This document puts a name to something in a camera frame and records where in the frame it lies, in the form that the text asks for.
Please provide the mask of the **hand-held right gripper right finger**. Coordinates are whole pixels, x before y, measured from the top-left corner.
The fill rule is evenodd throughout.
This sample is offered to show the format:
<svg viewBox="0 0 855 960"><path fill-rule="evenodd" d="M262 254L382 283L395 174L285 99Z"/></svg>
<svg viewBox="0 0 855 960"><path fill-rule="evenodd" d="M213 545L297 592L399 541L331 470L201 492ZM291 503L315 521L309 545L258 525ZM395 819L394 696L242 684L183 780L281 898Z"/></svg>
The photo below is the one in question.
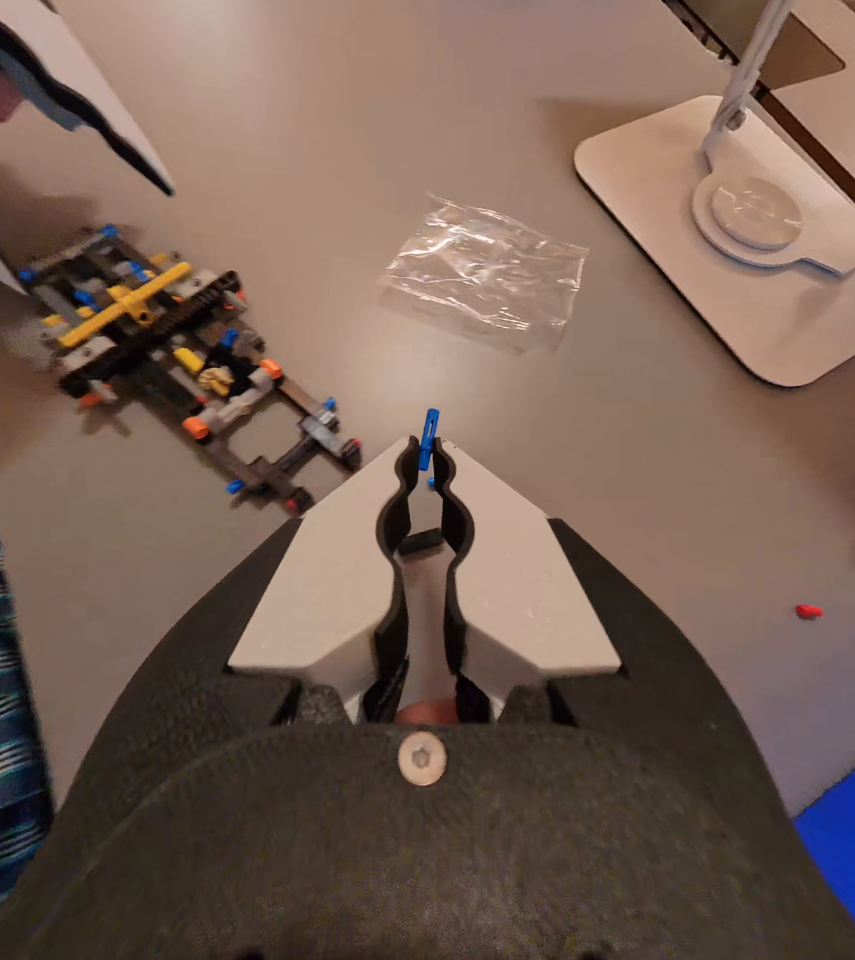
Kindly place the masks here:
<svg viewBox="0 0 855 960"><path fill-rule="evenodd" d="M447 570L445 655L464 725L492 723L515 688L618 674L610 641L545 511L451 441L435 441Z"/></svg>

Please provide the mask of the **lego technic chassis assembly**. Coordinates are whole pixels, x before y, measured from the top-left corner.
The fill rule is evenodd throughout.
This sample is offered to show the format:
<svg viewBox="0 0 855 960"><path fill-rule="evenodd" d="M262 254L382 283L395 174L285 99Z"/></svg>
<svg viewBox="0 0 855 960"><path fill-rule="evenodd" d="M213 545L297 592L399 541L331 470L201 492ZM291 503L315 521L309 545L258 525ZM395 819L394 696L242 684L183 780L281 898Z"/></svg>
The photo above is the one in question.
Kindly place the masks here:
<svg viewBox="0 0 855 960"><path fill-rule="evenodd" d="M57 389L81 409L140 399L224 478L230 497L274 497L293 515L315 499L297 474L325 454L362 468L362 443L340 433L338 403L319 401L270 356L248 323L236 272L203 272L177 254L148 258L107 225L18 270L38 309ZM236 431L270 401L297 415L297 444L278 460L244 460Z"/></svg>

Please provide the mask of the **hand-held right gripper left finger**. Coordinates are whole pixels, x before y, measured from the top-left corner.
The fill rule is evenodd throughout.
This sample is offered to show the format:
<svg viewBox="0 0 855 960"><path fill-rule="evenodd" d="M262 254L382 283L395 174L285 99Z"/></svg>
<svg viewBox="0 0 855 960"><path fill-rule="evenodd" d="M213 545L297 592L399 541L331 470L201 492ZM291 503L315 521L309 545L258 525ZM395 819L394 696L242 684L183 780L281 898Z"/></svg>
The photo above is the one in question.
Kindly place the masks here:
<svg viewBox="0 0 855 960"><path fill-rule="evenodd" d="M409 537L411 439L299 523L228 668L333 688L350 717L394 721L409 674L397 550Z"/></svg>

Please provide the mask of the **clear plastic bag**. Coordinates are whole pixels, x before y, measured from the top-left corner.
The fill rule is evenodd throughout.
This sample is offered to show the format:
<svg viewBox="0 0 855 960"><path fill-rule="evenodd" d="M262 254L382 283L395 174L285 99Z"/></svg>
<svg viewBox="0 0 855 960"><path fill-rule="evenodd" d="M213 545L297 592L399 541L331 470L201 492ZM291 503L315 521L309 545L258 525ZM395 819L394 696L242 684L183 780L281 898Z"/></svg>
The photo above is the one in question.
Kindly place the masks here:
<svg viewBox="0 0 855 960"><path fill-rule="evenodd" d="M504 354L561 348L590 248L500 211L429 195L425 215L386 268L388 307Z"/></svg>

